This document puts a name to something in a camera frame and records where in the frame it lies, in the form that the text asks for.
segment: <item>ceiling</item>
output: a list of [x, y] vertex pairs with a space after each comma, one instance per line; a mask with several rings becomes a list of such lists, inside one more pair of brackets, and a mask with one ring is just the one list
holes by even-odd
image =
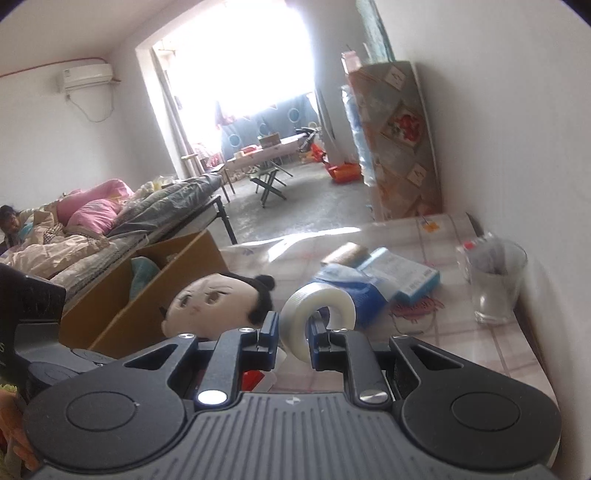
[[104, 56], [173, 0], [25, 0], [0, 22], [0, 75]]

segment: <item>folding chair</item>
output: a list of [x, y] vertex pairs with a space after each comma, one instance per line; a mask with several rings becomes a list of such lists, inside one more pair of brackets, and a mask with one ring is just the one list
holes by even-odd
[[263, 192], [262, 192], [262, 196], [261, 196], [261, 205], [263, 208], [265, 207], [265, 204], [267, 202], [267, 198], [269, 197], [269, 192], [274, 193], [275, 195], [277, 195], [278, 197], [281, 197], [284, 200], [287, 200], [287, 198], [285, 198], [285, 195], [283, 195], [281, 193], [281, 191], [277, 190], [273, 186], [274, 181], [278, 181], [283, 186], [285, 186], [285, 183], [283, 183], [281, 180], [275, 178], [277, 176], [277, 172], [279, 172], [279, 169], [273, 166], [271, 168], [259, 170], [255, 173], [252, 173], [249, 175], [250, 181], [256, 184], [255, 193], [258, 193], [259, 186], [261, 186], [263, 188]]

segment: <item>woman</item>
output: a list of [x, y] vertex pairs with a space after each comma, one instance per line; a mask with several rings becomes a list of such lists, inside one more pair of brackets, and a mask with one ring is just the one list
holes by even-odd
[[32, 209], [17, 212], [10, 205], [0, 207], [0, 229], [4, 232], [4, 242], [0, 244], [0, 255], [7, 249], [22, 243], [27, 233], [23, 227], [32, 214]]

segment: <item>clear drinking glass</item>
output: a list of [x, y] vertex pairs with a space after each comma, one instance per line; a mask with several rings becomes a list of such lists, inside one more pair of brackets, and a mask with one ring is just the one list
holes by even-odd
[[470, 251], [468, 270], [476, 321], [500, 325], [513, 318], [527, 254], [516, 243], [501, 238]]

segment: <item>concrete floor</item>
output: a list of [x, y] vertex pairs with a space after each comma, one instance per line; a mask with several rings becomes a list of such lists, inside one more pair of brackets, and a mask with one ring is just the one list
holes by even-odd
[[[286, 186], [275, 182], [287, 200], [269, 194], [265, 208], [261, 206], [262, 189], [248, 178], [234, 183], [236, 195], [229, 186], [230, 203], [224, 206], [239, 243], [266, 240], [290, 233], [317, 232], [343, 226], [361, 226], [372, 222], [367, 189], [362, 181], [338, 185], [321, 164], [289, 164], [290, 177], [280, 171], [277, 177]], [[219, 248], [231, 245], [221, 220], [209, 226]]]

